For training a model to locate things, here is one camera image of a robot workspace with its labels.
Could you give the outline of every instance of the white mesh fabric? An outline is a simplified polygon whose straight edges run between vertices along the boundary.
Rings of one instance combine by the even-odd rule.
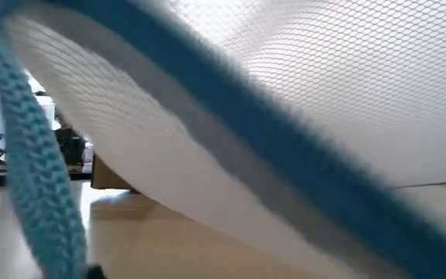
[[[168,2],[375,172],[446,181],[446,1]]]

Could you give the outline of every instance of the braided shoelace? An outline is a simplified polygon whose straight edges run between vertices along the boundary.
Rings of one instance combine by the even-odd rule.
[[[0,102],[7,185],[29,248],[46,279],[84,278],[87,244],[67,168],[1,28]]]

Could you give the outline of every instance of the floor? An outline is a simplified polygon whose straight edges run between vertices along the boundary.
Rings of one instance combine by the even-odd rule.
[[[143,195],[76,182],[90,261],[113,279],[317,278],[192,221]],[[0,279],[37,279],[5,188],[0,188]]]

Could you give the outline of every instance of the beige floor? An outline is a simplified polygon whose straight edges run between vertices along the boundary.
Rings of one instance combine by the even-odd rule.
[[[111,279],[317,278],[215,232],[142,195],[76,183],[91,261]],[[0,188],[0,279],[39,278]]]

